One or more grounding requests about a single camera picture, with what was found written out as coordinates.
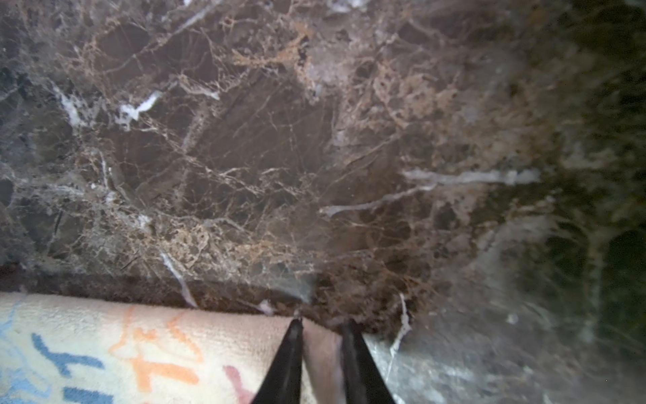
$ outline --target dark marble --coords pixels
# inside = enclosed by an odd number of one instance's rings
[[[187,306],[175,271],[352,316],[383,369],[401,294],[406,403],[639,402],[627,3],[6,0],[0,289]]]

